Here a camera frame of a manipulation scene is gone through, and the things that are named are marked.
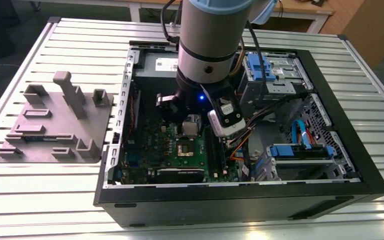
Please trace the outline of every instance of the wooden cabinet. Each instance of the wooden cabinet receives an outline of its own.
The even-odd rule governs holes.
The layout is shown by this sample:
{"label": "wooden cabinet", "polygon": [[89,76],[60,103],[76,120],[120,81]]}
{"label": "wooden cabinet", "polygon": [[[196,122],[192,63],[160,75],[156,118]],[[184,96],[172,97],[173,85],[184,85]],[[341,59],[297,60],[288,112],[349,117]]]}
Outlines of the wooden cabinet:
{"label": "wooden cabinet", "polygon": [[328,0],[334,14],[321,34],[344,34],[369,67],[384,58],[384,0]]}

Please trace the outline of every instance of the motherboard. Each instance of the motherboard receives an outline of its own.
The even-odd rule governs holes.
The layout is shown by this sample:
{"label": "motherboard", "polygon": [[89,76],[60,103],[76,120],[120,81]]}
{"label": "motherboard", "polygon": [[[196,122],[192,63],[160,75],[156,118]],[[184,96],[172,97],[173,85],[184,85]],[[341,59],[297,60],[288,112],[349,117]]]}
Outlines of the motherboard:
{"label": "motherboard", "polygon": [[200,130],[197,115],[189,115],[181,126],[145,119],[133,140],[140,147],[125,153],[118,178],[124,184],[237,182],[237,163],[228,160],[225,141],[209,126]]}

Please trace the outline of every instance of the aluminum workbench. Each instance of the aluminum workbench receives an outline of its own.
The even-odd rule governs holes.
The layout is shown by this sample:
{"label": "aluminum workbench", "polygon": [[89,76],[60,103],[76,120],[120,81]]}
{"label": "aluminum workbench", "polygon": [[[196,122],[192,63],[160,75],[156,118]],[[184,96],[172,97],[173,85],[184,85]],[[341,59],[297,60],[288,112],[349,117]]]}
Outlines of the aluminum workbench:
{"label": "aluminum workbench", "polygon": [[[333,35],[256,34],[264,47],[310,51],[384,177],[384,87],[349,42]],[[244,41],[252,46],[249,36],[245,31]],[[53,73],[69,71],[82,92],[105,89],[117,94],[129,40],[162,39],[158,24],[52,18],[0,99],[0,146],[22,109],[28,84],[42,84],[48,91],[60,92],[52,83]],[[0,237],[384,239],[384,197],[312,220],[121,229],[92,205],[98,165],[0,164]]]}

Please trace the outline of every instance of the wooden table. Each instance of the wooden table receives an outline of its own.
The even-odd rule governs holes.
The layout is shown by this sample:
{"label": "wooden table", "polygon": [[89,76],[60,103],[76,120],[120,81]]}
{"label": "wooden table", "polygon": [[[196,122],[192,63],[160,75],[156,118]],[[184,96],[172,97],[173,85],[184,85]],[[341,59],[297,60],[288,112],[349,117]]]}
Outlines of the wooden table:
{"label": "wooden table", "polygon": [[[48,3],[65,4],[85,4],[102,5],[114,7],[128,7],[130,12],[130,21],[140,22],[140,8],[161,9],[168,0],[20,0]],[[300,0],[281,0],[282,1],[282,18],[308,19],[312,24],[306,30],[308,33],[318,33],[329,15],[333,14],[333,9],[324,3],[321,7],[310,4],[309,1]],[[168,9],[176,10],[178,8],[180,0],[176,0]],[[272,17],[277,17],[280,12],[280,4],[274,7]]]}

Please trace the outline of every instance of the green circuit board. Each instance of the green circuit board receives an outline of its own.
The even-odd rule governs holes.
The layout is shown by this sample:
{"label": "green circuit board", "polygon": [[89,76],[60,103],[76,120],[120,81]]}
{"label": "green circuit board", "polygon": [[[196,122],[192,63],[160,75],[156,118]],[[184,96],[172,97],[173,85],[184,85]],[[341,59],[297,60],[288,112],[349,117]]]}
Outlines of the green circuit board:
{"label": "green circuit board", "polygon": [[214,175],[208,170],[205,134],[178,137],[176,132],[174,124],[145,120],[141,139],[137,141],[141,143],[140,150],[125,153],[129,167],[122,170],[124,182],[146,184],[146,174],[152,168],[197,168],[204,170],[205,182],[236,182],[237,170],[232,165],[224,169],[225,174]]}

